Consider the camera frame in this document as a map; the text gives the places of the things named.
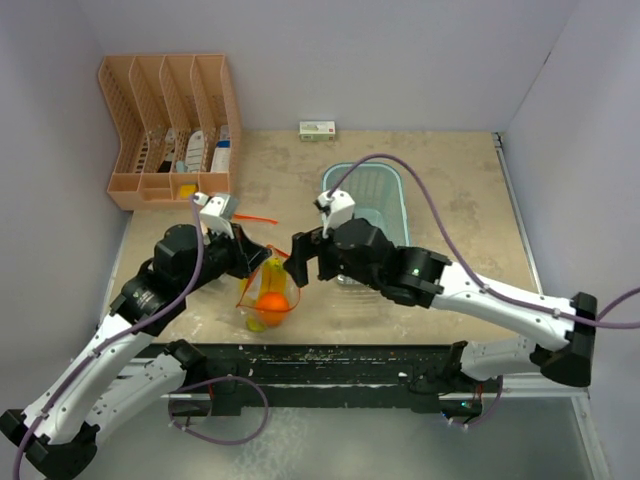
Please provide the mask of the small orange tangerine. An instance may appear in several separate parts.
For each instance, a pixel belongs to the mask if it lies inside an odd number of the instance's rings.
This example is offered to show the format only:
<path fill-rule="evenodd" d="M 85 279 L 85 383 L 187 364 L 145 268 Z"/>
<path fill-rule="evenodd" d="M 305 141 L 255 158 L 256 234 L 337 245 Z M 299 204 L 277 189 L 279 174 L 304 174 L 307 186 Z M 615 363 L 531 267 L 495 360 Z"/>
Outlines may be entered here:
<path fill-rule="evenodd" d="M 258 299 L 255 308 L 264 325 L 267 327 L 277 327 L 289 314 L 290 304 L 284 294 L 267 292 Z"/>

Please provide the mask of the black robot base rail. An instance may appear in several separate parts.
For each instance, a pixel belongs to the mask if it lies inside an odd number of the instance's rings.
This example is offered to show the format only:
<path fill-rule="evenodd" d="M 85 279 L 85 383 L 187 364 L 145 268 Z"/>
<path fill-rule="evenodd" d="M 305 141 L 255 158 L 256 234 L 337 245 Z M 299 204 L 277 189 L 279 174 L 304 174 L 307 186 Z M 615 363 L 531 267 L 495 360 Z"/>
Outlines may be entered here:
<path fill-rule="evenodd" d="M 458 345 L 167 344 L 185 383 L 209 396 L 217 416 L 245 408 L 409 409 L 477 416 L 480 382 L 461 372 Z"/>

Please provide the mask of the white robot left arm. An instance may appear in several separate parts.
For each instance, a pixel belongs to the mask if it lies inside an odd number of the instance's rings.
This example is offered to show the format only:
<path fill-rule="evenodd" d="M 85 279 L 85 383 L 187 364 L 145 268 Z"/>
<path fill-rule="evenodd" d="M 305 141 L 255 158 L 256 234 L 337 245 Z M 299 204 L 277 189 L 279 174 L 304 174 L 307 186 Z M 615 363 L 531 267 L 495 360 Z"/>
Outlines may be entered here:
<path fill-rule="evenodd" d="M 169 228 L 152 258 L 126 282 L 90 342 L 58 380 L 24 409 L 1 416 L 2 433 L 48 479 L 74 479 L 99 445 L 155 398 L 205 382 L 207 358 L 185 340 L 168 344 L 142 373 L 114 387 L 121 370 L 186 309 L 186 297 L 230 275 L 246 279 L 271 256 L 235 224 L 230 235 Z"/>

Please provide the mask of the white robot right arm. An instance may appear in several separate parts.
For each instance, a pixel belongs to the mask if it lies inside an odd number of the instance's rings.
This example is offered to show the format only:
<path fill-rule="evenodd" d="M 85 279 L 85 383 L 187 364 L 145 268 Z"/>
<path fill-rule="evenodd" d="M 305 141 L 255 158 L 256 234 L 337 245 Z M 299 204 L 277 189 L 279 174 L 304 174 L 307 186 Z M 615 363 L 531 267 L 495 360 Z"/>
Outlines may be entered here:
<path fill-rule="evenodd" d="M 444 376 L 456 391 L 524 372 L 570 387 L 591 383 L 597 300 L 590 294 L 544 296 L 475 276 L 445 255 L 394 245 L 365 219 L 293 236 L 284 268 L 298 287 L 309 282 L 311 259 L 323 281 L 344 275 L 396 304 L 462 313 L 514 332 L 504 341 L 454 345 Z"/>

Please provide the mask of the clear zip bag orange zipper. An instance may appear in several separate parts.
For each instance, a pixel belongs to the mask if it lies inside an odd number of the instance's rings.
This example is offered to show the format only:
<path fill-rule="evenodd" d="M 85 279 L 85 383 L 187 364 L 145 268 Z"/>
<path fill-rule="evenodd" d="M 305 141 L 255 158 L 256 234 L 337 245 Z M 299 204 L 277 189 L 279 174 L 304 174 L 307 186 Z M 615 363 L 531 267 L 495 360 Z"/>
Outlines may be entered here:
<path fill-rule="evenodd" d="M 234 220 L 260 222 L 260 223 L 267 223 L 267 224 L 271 224 L 271 225 L 278 225 L 278 223 L 279 223 L 277 220 L 272 219 L 272 218 L 245 215 L 245 214 L 234 214 L 232 216 L 232 218 Z"/>

